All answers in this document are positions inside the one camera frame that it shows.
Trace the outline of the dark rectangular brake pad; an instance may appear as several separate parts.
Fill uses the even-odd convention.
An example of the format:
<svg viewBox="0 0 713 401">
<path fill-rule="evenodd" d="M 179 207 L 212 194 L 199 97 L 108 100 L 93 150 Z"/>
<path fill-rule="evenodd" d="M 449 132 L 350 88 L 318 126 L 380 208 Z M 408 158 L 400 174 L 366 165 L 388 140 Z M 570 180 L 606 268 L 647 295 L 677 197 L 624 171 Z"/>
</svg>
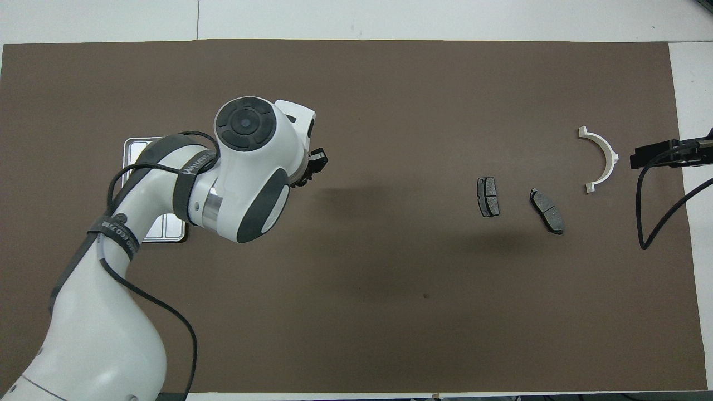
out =
<svg viewBox="0 0 713 401">
<path fill-rule="evenodd" d="M 478 206 L 484 217 L 500 215 L 499 201 L 497 200 L 496 181 L 492 176 L 479 177 L 477 181 Z"/>
</svg>

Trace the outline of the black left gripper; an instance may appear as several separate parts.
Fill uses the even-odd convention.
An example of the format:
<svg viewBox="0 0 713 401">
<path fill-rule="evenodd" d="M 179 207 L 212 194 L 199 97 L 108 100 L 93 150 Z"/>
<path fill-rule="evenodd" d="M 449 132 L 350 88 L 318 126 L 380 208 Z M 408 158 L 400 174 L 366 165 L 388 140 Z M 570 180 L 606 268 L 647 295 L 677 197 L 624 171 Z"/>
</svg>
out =
<svg viewBox="0 0 713 401">
<path fill-rule="evenodd" d="M 305 158 L 305 166 L 300 168 L 295 179 L 290 179 L 290 187 L 303 187 L 310 182 L 314 175 L 320 173 L 328 164 L 329 158 L 324 148 L 316 148 Z"/>
</svg>

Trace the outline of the brown table mat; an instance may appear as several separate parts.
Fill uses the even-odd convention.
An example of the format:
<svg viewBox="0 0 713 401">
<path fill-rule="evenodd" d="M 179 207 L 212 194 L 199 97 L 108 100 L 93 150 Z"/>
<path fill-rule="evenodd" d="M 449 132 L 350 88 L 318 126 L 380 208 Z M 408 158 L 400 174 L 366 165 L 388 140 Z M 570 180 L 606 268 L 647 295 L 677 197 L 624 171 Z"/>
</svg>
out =
<svg viewBox="0 0 713 401">
<path fill-rule="evenodd" d="M 313 109 L 329 162 L 255 241 L 140 247 L 129 280 L 198 335 L 194 391 L 706 389 L 687 213 L 646 251 L 635 233 L 629 155 L 679 135 L 666 44 L 238 40 L 3 49 L 0 394 L 123 142 L 211 134 L 240 96 Z M 604 156 L 581 125 L 619 155 L 591 194 Z"/>
</svg>

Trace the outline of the silver metal tray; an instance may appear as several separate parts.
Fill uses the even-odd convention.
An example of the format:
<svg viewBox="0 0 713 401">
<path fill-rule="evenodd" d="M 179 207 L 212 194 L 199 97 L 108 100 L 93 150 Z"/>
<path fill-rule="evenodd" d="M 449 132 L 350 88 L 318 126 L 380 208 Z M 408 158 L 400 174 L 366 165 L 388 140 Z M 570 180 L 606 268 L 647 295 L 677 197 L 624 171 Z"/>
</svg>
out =
<svg viewBox="0 0 713 401">
<path fill-rule="evenodd" d="M 158 139 L 158 136 L 129 137 L 126 139 L 123 144 L 122 167 L 136 163 L 143 150 Z M 155 219 L 143 243 L 180 243 L 185 239 L 186 234 L 185 222 L 181 221 L 176 215 L 168 213 Z"/>
</svg>

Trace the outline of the grey elongated brake pad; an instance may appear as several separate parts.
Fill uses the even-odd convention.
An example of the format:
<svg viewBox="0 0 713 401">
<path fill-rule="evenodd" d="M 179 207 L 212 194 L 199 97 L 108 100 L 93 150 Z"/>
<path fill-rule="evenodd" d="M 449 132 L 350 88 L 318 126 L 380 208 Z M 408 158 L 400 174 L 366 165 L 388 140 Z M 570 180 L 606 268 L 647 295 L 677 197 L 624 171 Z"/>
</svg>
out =
<svg viewBox="0 0 713 401">
<path fill-rule="evenodd" d="M 564 234 L 565 226 L 563 216 L 557 209 L 555 203 L 553 203 L 553 201 L 550 200 L 550 198 L 548 198 L 545 193 L 538 190 L 537 188 L 532 188 L 532 190 L 530 191 L 529 198 L 532 207 L 540 216 L 543 225 L 548 230 L 548 232 L 552 234 L 557 234 L 558 236 Z"/>
</svg>

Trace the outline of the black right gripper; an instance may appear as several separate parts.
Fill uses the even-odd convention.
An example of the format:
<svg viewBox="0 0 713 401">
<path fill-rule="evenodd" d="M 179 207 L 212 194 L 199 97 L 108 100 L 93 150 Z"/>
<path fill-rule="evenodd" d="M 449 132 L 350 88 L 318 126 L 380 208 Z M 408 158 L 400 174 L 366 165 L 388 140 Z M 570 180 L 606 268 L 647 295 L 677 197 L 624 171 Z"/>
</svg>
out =
<svg viewBox="0 0 713 401">
<path fill-rule="evenodd" d="M 701 165 L 713 164 L 713 129 L 705 137 L 698 139 L 684 140 L 663 140 L 655 144 L 649 144 L 635 148 L 631 155 L 631 169 L 642 169 L 647 163 L 654 160 L 660 153 L 671 150 L 678 146 L 698 144 L 697 148 L 685 148 L 677 153 L 672 153 L 662 158 L 654 167 L 700 167 Z"/>
</svg>

